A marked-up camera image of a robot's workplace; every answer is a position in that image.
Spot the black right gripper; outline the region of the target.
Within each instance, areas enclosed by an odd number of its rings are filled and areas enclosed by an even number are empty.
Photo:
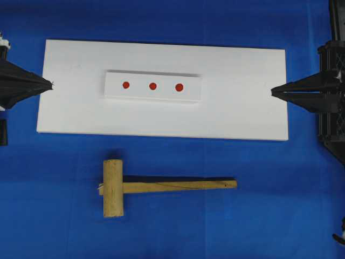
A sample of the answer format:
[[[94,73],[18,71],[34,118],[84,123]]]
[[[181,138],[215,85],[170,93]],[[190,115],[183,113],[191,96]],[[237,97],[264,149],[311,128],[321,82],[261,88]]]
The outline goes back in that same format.
[[[337,73],[344,71],[344,41],[328,41],[318,48],[318,54],[319,73],[274,87],[271,94],[309,112],[321,113],[319,138],[323,141],[344,142],[344,87],[336,88]],[[315,91],[322,93],[294,93]],[[341,102],[339,111],[337,96]]]

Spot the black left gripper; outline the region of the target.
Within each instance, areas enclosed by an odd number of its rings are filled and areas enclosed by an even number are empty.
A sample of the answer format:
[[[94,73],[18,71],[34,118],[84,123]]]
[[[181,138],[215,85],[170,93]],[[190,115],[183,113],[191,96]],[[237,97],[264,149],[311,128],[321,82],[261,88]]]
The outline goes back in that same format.
[[[6,61],[10,43],[1,34],[1,112],[31,96],[52,90],[52,83],[41,76]],[[5,119],[1,119],[1,146],[8,145]]]

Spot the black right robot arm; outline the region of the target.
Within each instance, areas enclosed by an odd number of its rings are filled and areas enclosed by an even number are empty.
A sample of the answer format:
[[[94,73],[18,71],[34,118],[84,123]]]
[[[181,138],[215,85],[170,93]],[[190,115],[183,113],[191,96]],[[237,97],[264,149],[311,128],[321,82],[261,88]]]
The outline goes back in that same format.
[[[271,95],[319,115],[319,139],[344,141],[344,1],[329,1],[332,40],[318,48],[320,72],[271,89]]]

